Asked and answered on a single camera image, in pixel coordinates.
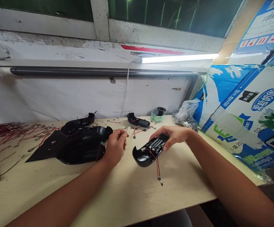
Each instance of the desk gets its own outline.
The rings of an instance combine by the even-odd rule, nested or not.
[[[119,123],[107,120],[96,119],[93,124],[110,126],[113,129],[129,126],[128,134],[134,132],[134,129],[130,128],[133,125],[126,118],[110,119]],[[65,123],[66,121],[47,122],[45,125],[60,127]],[[171,115],[167,115],[162,123],[151,125],[158,129],[162,125],[174,123]],[[198,161],[185,143],[175,144],[168,152],[159,156],[163,187],[157,180],[155,163],[147,168],[136,164],[132,157],[133,147],[137,146],[139,149],[143,146],[154,131],[153,128],[146,129],[146,132],[136,134],[136,139],[127,138],[128,145],[123,158],[113,169],[98,195],[81,211],[72,226],[125,226],[217,198]],[[254,172],[218,143],[201,132],[199,134],[252,182],[256,185],[264,184]],[[35,151],[29,153],[28,150],[38,145],[41,140],[23,140],[19,147],[14,148],[19,139],[0,145],[0,150],[12,146],[0,153],[0,160],[16,151],[0,163],[1,173],[24,155],[0,181],[0,226],[4,226],[94,164],[69,166],[55,158],[25,163]]]

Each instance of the dark window glass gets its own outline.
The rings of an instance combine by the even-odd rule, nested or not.
[[[0,8],[93,22],[91,0],[0,0]]]
[[[224,38],[242,0],[109,0],[110,18]]]

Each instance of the forearm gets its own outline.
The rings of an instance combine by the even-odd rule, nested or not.
[[[111,170],[111,166],[103,160],[99,161],[10,222],[7,227],[70,226]]]
[[[229,213],[249,226],[274,226],[274,203],[197,133],[186,141]]]

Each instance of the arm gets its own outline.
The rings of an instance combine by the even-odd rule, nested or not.
[[[128,134],[120,129],[112,133],[105,155],[99,162],[31,207],[7,227],[70,226],[120,161],[127,136]]]
[[[164,126],[150,139],[161,133],[170,137],[165,143],[165,151],[175,143],[186,141],[219,200],[241,226],[274,226],[274,203],[195,131]]]

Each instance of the clear plastic bag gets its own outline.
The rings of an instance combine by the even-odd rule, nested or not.
[[[198,107],[198,102],[200,102],[199,99],[184,101],[179,112],[172,114],[174,123],[198,132],[198,124],[193,118],[193,114]]]

